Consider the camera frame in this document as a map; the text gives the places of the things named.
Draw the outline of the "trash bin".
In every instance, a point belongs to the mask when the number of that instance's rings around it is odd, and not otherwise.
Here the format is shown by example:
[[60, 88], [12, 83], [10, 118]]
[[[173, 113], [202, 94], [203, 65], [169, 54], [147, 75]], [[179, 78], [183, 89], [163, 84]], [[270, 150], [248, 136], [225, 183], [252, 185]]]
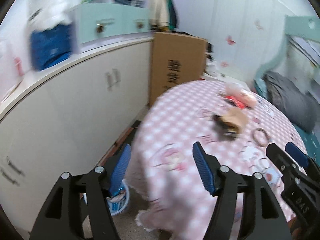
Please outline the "trash bin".
[[124, 213], [129, 207], [130, 202], [130, 189], [125, 179], [121, 181], [118, 190], [112, 194], [108, 195], [108, 183], [101, 183], [101, 191], [104, 196], [103, 206], [106, 207], [111, 216], [117, 216]]

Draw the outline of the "grey folded blanket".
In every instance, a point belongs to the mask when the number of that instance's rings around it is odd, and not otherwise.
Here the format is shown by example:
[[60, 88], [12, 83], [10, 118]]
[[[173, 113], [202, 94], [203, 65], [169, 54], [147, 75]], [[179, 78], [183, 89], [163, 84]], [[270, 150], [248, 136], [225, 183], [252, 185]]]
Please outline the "grey folded blanket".
[[306, 133], [311, 133], [317, 121], [317, 105], [308, 95], [303, 94], [288, 78], [279, 73], [268, 71], [263, 80], [267, 96], [292, 123]]

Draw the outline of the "pink plastic bag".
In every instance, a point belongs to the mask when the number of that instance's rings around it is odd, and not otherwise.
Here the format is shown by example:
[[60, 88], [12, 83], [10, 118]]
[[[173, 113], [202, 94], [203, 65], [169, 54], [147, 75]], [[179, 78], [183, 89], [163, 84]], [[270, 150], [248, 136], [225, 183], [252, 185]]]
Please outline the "pink plastic bag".
[[246, 90], [241, 84], [226, 83], [225, 92], [226, 95], [235, 97], [236, 100], [243, 103], [246, 107], [254, 108], [257, 104], [255, 94], [250, 90]]

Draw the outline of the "red snack wrapper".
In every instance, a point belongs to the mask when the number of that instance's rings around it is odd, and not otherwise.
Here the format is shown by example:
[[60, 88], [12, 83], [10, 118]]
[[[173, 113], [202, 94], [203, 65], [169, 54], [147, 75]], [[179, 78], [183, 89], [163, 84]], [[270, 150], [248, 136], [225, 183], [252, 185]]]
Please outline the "red snack wrapper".
[[230, 94], [220, 94], [220, 96], [226, 100], [227, 102], [232, 103], [235, 107], [238, 107], [239, 109], [245, 109], [246, 104], [244, 101], [239, 97], [235, 95], [230, 95]]

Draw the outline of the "pink checkered tablecloth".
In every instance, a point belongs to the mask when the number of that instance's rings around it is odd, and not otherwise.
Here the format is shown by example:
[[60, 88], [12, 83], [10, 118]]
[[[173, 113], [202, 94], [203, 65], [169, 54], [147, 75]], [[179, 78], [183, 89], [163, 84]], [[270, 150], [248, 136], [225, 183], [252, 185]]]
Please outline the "pink checkered tablecloth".
[[172, 239], [204, 237], [216, 198], [204, 189], [193, 159], [197, 141], [236, 173], [260, 172], [280, 197], [281, 174], [266, 157], [265, 146], [284, 148], [293, 142], [304, 150], [304, 142], [285, 115], [263, 98], [253, 109], [244, 109], [249, 122], [236, 139], [223, 137], [212, 116], [231, 107], [220, 96], [224, 90], [217, 81], [175, 86], [156, 100], [140, 124], [125, 178], [149, 202], [136, 218], [145, 230], [165, 230]]

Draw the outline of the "white low cabinet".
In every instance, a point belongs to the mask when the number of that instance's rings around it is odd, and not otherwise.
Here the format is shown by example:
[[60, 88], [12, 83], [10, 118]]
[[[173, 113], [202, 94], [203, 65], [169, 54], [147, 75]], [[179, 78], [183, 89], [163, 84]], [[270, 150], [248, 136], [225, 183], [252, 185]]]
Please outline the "white low cabinet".
[[50, 78], [1, 121], [1, 207], [30, 231], [63, 172], [94, 168], [148, 103], [151, 42], [94, 56]]

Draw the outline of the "white wardrobe doors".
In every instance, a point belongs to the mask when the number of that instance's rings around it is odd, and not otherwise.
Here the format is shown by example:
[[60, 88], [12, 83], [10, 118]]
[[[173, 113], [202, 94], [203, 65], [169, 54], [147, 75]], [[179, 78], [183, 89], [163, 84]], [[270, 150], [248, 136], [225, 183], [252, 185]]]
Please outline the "white wardrobe doors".
[[220, 73], [253, 83], [276, 57], [291, 12], [277, 0], [174, 0], [181, 31], [206, 39]]

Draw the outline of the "large cardboard box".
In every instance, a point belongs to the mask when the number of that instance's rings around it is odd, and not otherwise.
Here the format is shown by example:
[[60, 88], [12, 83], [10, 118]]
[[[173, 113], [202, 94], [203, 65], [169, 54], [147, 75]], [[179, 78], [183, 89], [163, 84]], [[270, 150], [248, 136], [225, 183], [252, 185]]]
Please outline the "large cardboard box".
[[200, 78], [206, 64], [205, 39], [158, 32], [154, 34], [151, 59], [149, 103], [170, 88]]

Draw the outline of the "white red plastic bag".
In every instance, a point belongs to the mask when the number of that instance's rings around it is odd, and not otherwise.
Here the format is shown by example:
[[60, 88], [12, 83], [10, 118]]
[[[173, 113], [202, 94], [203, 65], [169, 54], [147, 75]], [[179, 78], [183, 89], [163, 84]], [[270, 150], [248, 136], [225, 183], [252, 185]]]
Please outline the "white red plastic bag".
[[21, 59], [14, 56], [10, 43], [1, 38], [1, 103], [3, 103], [20, 85], [24, 78]]

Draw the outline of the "blue shopping bag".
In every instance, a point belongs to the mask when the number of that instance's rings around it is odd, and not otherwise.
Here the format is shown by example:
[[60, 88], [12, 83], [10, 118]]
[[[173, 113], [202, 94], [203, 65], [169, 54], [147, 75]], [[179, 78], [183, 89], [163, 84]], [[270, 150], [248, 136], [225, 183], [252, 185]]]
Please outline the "blue shopping bag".
[[36, 71], [52, 67], [71, 56], [71, 30], [71, 24], [58, 24], [53, 29], [31, 33], [31, 62]]

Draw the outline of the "hanging clothes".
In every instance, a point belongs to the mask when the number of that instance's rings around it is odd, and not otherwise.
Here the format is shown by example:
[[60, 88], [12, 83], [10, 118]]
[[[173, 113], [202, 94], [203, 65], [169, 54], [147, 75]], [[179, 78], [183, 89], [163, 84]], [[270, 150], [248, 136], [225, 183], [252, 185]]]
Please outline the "hanging clothes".
[[149, 23], [153, 29], [175, 31], [178, 15], [173, 0], [149, 0]]

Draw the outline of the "mint drawer unit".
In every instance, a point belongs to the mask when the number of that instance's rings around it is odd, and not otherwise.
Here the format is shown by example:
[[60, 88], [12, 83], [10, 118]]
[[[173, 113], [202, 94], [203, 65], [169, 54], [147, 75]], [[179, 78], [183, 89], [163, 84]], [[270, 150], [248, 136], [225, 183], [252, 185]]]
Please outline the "mint drawer unit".
[[73, 9], [73, 49], [83, 53], [151, 36], [149, 11], [115, 3], [84, 3]]

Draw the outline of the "teal bed frame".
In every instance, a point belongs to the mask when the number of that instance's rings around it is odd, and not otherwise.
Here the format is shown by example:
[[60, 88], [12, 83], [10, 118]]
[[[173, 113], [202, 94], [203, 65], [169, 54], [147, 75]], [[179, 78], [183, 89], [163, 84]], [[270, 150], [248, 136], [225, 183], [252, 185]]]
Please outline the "teal bed frame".
[[261, 94], [265, 88], [263, 75], [278, 68], [287, 56], [289, 44], [293, 45], [315, 66], [311, 83], [319, 84], [319, 18], [317, 16], [285, 16], [284, 31], [276, 55], [262, 64], [254, 77], [254, 88]]

